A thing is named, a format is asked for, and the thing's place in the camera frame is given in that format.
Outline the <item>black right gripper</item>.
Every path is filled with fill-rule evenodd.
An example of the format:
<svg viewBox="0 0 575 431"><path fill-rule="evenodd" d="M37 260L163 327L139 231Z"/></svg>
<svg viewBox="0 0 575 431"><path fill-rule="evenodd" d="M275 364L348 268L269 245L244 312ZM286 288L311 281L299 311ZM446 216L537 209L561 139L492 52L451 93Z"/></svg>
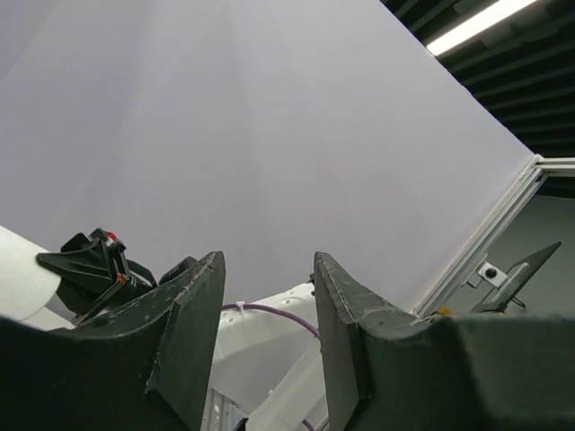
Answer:
<svg viewBox="0 0 575 431"><path fill-rule="evenodd" d="M156 279L126 250L97 228L37 254L61 277L72 322L85 323L44 331L2 319L2 429L200 429L225 257L186 257Z"/></svg>

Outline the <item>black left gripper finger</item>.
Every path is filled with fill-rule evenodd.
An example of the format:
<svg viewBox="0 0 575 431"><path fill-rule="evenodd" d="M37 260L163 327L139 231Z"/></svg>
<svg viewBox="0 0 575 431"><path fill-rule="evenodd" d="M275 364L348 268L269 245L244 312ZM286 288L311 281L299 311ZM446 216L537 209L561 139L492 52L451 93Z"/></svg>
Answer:
<svg viewBox="0 0 575 431"><path fill-rule="evenodd" d="M322 251L314 291L330 429L573 429L572 318L420 321Z"/></svg>

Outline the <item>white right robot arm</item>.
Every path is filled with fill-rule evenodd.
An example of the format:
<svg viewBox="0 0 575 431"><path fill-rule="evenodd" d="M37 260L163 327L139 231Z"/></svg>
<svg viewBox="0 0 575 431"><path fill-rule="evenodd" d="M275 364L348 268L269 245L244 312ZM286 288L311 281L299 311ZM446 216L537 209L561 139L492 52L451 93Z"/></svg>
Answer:
<svg viewBox="0 0 575 431"><path fill-rule="evenodd" d="M125 256L125 244L97 228L78 233L37 263L59 276L57 295L85 323L173 281L195 264L188 257L155 279ZM208 405L242 409L242 430L318 430L327 422L314 282L253 303L223 305Z"/></svg>

